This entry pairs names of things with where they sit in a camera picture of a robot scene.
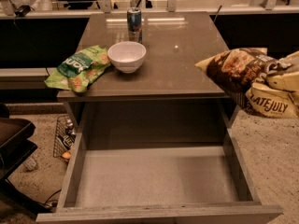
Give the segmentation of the white bowl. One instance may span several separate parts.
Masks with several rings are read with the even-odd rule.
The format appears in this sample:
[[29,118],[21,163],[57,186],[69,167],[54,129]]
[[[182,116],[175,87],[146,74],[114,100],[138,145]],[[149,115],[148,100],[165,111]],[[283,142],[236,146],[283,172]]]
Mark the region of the white bowl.
[[146,48],[137,42],[123,41],[111,46],[107,55],[119,71],[130,74],[136,71],[144,62]]

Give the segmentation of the dark chair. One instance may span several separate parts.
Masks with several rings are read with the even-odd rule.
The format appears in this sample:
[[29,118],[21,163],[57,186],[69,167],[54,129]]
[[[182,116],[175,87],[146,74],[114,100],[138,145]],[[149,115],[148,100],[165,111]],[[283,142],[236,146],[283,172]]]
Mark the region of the dark chair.
[[36,126],[28,119],[13,119],[0,104],[0,179],[10,176],[36,149],[29,140]]

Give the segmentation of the grey cabinet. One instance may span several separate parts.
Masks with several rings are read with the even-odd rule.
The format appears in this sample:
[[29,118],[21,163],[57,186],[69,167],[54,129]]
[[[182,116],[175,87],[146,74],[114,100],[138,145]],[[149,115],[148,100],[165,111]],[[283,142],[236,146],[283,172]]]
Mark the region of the grey cabinet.
[[70,117],[89,150],[216,146],[235,104],[196,63],[227,46],[205,12],[153,12],[143,16],[142,66],[114,68],[83,94],[62,91]]

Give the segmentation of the green chip bag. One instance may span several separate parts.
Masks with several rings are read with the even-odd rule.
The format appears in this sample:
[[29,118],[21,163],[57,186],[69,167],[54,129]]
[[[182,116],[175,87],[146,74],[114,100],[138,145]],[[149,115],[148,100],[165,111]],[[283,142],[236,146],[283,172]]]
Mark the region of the green chip bag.
[[106,48],[87,47],[66,58],[48,76],[45,84],[49,88],[83,93],[110,66]]

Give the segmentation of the blue drink can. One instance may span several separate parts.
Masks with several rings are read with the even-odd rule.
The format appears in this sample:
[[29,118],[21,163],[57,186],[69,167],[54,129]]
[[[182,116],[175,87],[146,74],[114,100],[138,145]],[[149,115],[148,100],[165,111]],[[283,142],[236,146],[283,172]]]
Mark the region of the blue drink can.
[[138,43],[142,42],[142,14],[137,7],[131,7],[127,10],[127,25],[129,40]]

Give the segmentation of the open top drawer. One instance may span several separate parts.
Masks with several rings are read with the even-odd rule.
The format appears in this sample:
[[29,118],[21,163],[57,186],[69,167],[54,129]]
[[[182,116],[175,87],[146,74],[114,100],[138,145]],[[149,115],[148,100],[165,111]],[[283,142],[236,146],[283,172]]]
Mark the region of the open top drawer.
[[268,224],[218,100],[87,103],[57,209],[38,224]]

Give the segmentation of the brown yellow chip bag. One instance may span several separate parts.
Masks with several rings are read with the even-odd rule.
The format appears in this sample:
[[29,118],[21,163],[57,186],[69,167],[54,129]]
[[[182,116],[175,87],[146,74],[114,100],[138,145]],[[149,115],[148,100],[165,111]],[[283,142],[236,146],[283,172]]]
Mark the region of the brown yellow chip bag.
[[261,48],[224,51],[196,64],[246,113],[299,118],[299,54],[275,59]]

